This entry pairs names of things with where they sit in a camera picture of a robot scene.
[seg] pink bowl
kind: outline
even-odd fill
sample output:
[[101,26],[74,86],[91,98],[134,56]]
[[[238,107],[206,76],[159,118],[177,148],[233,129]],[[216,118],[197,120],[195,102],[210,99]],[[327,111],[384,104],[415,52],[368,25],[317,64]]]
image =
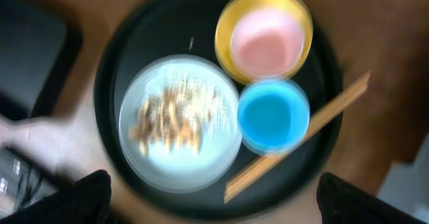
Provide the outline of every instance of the pink bowl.
[[235,26],[231,54],[237,69],[251,78],[287,73],[301,57],[304,31],[281,9],[256,9]]

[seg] round tray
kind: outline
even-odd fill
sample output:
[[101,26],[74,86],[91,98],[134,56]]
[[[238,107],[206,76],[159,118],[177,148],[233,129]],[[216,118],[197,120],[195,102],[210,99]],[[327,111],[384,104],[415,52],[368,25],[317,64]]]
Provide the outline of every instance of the round tray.
[[[339,115],[305,144],[224,204],[225,183],[256,157],[243,144],[231,168],[214,184],[188,194],[163,192],[145,183],[128,166],[119,144],[118,121],[125,91],[150,62],[172,54],[193,54],[219,64],[215,30],[229,0],[151,0],[134,11],[112,37],[95,81],[95,114],[112,165],[142,198],[173,214],[203,220],[255,217],[278,206],[312,180],[338,137]],[[323,33],[314,26],[303,67],[292,78],[307,94],[312,114],[342,90],[341,73]],[[234,82],[241,92],[244,85]]]

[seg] tray rim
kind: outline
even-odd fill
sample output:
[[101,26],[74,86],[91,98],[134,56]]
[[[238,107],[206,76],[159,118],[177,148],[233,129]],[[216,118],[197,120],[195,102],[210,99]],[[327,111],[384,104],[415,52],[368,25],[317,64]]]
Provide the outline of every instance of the tray rim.
[[[114,89],[115,82],[113,81],[112,78],[107,79],[107,77],[105,77],[104,75],[106,71],[109,70],[109,62],[112,61],[114,58],[117,58],[117,56],[116,57],[114,56],[115,49],[121,45],[121,42],[123,42],[123,40],[127,38],[126,37],[127,34],[130,31],[132,31],[132,27],[130,26],[133,25],[133,22],[139,19],[142,15],[150,13],[150,11],[157,6],[158,6],[157,8],[158,10],[159,10],[159,7],[162,8],[162,0],[147,0],[143,4],[138,5],[133,11],[129,13],[129,15],[124,19],[124,21],[116,29],[115,33],[109,40],[109,43],[107,44],[103,52],[103,56],[97,68],[97,73],[95,76],[95,83],[94,83],[93,104],[94,104],[96,123],[97,123],[97,128],[99,130],[101,143],[105,151],[105,155],[107,156],[107,159],[110,162],[110,165],[112,165],[114,167],[114,170],[118,173],[119,179],[122,180],[128,187],[130,187],[130,190],[134,194],[136,194],[140,199],[147,201],[151,208],[154,208],[162,213],[168,213],[170,216],[179,217],[181,219],[199,220],[199,221],[246,221],[250,219],[260,218],[262,216],[266,216],[268,214],[273,213],[274,211],[279,209],[278,207],[282,206],[284,203],[294,198],[297,194],[301,193],[301,190],[305,189],[311,183],[311,181],[314,180],[315,177],[320,173],[320,171],[322,170],[322,167],[327,162],[338,139],[341,123],[343,120],[343,113],[340,113],[331,122],[326,124],[325,127],[332,128],[331,130],[332,133],[328,138],[328,144],[324,148],[323,153],[321,153],[320,158],[318,159],[318,164],[315,164],[314,165],[315,167],[313,168],[313,170],[306,175],[307,177],[302,181],[302,185],[299,186],[290,196],[283,198],[281,201],[277,202],[271,207],[250,215],[239,215],[236,217],[226,217],[226,218],[221,217],[221,218],[205,219],[201,217],[195,217],[195,215],[193,215],[194,217],[189,217],[189,215],[181,215],[181,214],[178,214],[178,212],[169,210],[169,208],[165,206],[161,207],[155,204],[154,202],[152,202],[151,200],[146,199],[142,194],[140,194],[141,191],[138,190],[139,188],[136,187],[135,183],[130,183],[129,176],[130,175],[133,176],[135,175],[135,173],[133,173],[131,167],[127,165],[127,162],[123,154],[121,155],[118,152],[109,150],[109,148],[107,147],[106,142],[117,142],[116,148],[120,150],[119,136],[117,136],[117,134],[114,134],[115,132],[117,132],[116,124],[115,124],[115,114],[114,114],[115,110],[114,110],[114,104],[113,104],[114,94],[113,92],[107,93],[109,104],[106,105],[105,101],[102,101],[102,99],[105,100],[106,93],[101,90],[101,89],[105,89],[105,86],[107,85],[110,87],[110,89]],[[332,85],[333,85],[332,91],[334,92],[335,95],[337,95],[343,90],[343,76],[341,74],[338,61],[336,60],[332,47],[329,45],[327,37],[325,36],[325,34],[323,33],[319,25],[315,22],[314,18],[313,18],[313,25],[314,25],[314,34],[318,34],[318,38],[322,39],[322,41],[324,42],[324,44],[321,44],[323,47],[321,52],[324,52],[323,58],[329,59],[326,62],[327,64],[330,64],[330,71],[332,71],[332,75],[334,76],[331,78]],[[117,73],[116,65],[115,67],[110,69],[110,71],[112,76],[115,76]]]

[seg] bowl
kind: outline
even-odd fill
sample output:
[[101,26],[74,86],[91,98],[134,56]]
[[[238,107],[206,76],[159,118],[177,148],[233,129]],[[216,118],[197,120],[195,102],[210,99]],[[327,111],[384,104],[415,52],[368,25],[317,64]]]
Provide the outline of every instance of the bowl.
[[310,51],[313,37],[313,25],[310,13],[301,0],[230,0],[219,17],[214,37],[215,52],[222,68],[237,82],[247,84],[255,80],[252,74],[238,69],[240,62],[235,62],[231,52],[233,32],[237,24],[252,11],[260,9],[276,9],[287,13],[294,21],[299,22],[304,32],[302,52],[294,67],[289,68],[283,77],[293,76],[303,65]]
[[245,89],[239,100],[239,127],[256,154],[283,154],[304,138],[310,107],[292,80],[263,80]]
[[255,9],[234,28],[235,66],[252,79],[281,77],[295,67],[304,47],[300,22],[277,8]]
[[[137,123],[139,108],[149,96],[161,95],[165,87],[184,79],[215,86],[222,103],[211,123],[202,128],[200,153],[195,155],[186,147],[173,147],[166,153],[163,143],[157,142],[142,155],[139,143],[128,136]],[[212,184],[229,169],[241,145],[238,98],[231,80],[204,58],[174,55],[151,63],[132,80],[121,104],[119,137],[131,169],[146,183],[166,192],[194,192]]]

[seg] blue bowl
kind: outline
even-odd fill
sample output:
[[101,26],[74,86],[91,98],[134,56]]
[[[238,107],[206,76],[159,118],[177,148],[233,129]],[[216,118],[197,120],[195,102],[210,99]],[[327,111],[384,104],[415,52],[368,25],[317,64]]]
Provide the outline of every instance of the blue bowl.
[[310,121],[305,92],[292,80],[263,80],[243,91],[238,122],[256,154],[282,154],[304,138]]

